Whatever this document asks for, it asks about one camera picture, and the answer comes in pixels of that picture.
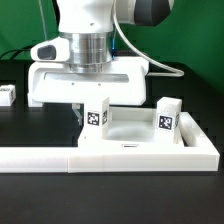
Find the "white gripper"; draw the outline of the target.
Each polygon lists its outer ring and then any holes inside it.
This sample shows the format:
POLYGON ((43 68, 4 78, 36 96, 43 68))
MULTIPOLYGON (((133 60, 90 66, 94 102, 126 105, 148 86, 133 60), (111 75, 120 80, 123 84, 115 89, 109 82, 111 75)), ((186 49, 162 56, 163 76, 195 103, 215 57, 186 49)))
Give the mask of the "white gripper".
POLYGON ((95 73, 75 72, 66 63, 35 62, 28 73, 28 105, 71 103, 82 125, 80 104, 89 98, 109 97, 111 105, 142 105, 148 68, 140 57, 116 57, 95 73))

